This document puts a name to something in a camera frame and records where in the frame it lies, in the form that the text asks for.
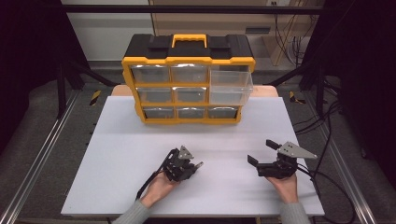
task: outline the yellow and black tape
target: yellow and black tape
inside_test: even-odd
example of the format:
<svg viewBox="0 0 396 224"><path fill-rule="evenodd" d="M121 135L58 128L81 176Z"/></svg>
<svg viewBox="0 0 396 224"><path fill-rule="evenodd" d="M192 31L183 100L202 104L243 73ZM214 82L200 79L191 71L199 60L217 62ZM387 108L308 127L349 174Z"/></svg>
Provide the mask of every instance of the yellow and black tape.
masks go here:
<svg viewBox="0 0 396 224"><path fill-rule="evenodd" d="M98 98L99 98L100 92L101 92L101 91L95 91L95 92L93 93L93 96L92 96L91 101L90 101L90 105L95 105L95 104L96 104L96 101L97 101Z"/></svg>
<svg viewBox="0 0 396 224"><path fill-rule="evenodd" d="M292 103L298 103L298 104L301 104L301 105L304 105L305 104L305 100L298 100L295 96L294 96L294 92L290 92L290 101L292 102Z"/></svg>

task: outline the human hand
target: human hand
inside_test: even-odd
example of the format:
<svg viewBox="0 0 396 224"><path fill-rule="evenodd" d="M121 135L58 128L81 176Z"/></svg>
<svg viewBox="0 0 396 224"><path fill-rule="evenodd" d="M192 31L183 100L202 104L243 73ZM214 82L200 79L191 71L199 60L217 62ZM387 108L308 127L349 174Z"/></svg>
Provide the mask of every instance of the human hand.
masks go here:
<svg viewBox="0 0 396 224"><path fill-rule="evenodd" d="M296 174L293 174L291 177L286 177L283 179L277 179L274 177L265 177L265 178L267 178L267 180L274 185L277 194L280 196L283 203L298 202Z"/></svg>
<svg viewBox="0 0 396 224"><path fill-rule="evenodd" d="M140 202L150 208L156 202L166 197L180 182L170 181L164 172L157 174L149 183L148 190Z"/></svg>

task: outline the black horizontal bar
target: black horizontal bar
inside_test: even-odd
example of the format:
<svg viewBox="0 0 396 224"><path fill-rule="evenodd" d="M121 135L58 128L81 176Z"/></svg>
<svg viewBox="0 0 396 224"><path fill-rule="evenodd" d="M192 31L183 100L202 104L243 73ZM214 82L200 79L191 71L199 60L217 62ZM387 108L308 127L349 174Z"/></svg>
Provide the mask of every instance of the black horizontal bar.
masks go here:
<svg viewBox="0 0 396 224"><path fill-rule="evenodd" d="M237 6L140 6L63 5L69 13L207 13L207 14L290 14L321 15L340 11L324 7L237 7Z"/></svg>

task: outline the wall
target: wall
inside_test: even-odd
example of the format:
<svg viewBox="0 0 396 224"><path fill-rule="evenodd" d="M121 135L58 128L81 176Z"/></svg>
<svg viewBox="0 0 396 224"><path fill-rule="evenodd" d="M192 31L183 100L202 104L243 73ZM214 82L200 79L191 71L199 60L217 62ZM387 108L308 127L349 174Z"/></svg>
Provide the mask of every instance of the wall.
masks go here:
<svg viewBox="0 0 396 224"><path fill-rule="evenodd" d="M67 5L148 5L147 0L63 0ZM88 61L121 61L133 34L153 34L150 14L68 13Z"/></svg>

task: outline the person's left hand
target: person's left hand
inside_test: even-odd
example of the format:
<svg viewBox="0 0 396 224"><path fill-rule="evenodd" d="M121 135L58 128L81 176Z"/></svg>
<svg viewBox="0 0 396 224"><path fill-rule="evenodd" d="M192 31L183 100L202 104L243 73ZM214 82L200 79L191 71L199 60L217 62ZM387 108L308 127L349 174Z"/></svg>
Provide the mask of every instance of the person's left hand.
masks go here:
<svg viewBox="0 0 396 224"><path fill-rule="evenodd" d="M164 172L157 174L149 183L148 190L140 202L150 208L156 202L166 197L180 182L170 181Z"/></svg>

